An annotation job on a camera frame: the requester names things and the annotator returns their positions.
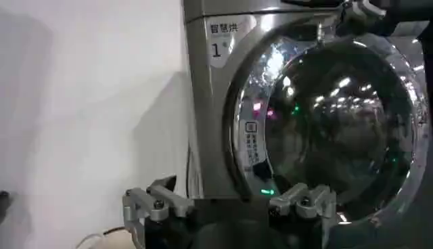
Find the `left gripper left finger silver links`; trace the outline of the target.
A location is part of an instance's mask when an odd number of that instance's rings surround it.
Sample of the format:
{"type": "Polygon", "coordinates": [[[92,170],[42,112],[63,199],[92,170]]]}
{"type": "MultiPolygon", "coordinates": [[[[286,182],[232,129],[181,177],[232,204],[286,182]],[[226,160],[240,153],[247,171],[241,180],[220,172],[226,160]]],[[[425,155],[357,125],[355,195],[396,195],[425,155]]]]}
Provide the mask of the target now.
{"type": "Polygon", "coordinates": [[[145,247],[145,225],[140,220],[161,223],[170,216],[186,218],[193,212],[193,200],[174,192],[177,177],[157,179],[142,189],[134,187],[122,197],[124,228],[131,234],[136,248],[145,247]]]}

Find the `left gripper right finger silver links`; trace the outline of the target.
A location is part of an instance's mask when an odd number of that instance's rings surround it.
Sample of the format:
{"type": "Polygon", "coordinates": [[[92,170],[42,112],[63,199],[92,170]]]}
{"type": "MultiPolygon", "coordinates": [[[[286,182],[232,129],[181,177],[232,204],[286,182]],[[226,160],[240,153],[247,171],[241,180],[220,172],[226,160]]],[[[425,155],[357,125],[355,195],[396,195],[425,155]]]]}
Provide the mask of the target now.
{"type": "Polygon", "coordinates": [[[269,222],[288,248],[327,248],[337,225],[336,192],[298,183],[269,200],[269,222]]]}

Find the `other gripper's black body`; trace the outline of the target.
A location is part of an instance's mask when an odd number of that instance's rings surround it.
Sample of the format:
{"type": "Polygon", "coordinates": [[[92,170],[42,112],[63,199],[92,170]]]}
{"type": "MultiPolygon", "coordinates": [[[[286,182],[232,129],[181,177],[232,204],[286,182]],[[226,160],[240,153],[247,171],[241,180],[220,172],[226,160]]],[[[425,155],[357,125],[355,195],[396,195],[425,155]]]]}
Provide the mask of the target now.
{"type": "Polygon", "coordinates": [[[368,32],[383,37],[419,35],[432,19],[432,0],[370,1],[386,12],[368,32]]]}

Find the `silver-barred finger of the right gripper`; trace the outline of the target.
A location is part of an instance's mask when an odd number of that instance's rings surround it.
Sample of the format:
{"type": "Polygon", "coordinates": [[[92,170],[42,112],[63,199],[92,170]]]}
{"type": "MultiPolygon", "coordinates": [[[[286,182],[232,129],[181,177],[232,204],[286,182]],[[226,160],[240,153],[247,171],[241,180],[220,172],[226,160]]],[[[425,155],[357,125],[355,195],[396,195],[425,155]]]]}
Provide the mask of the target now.
{"type": "Polygon", "coordinates": [[[342,4],[338,34],[363,34],[386,16],[386,10],[369,0],[345,1],[342,4]]]}

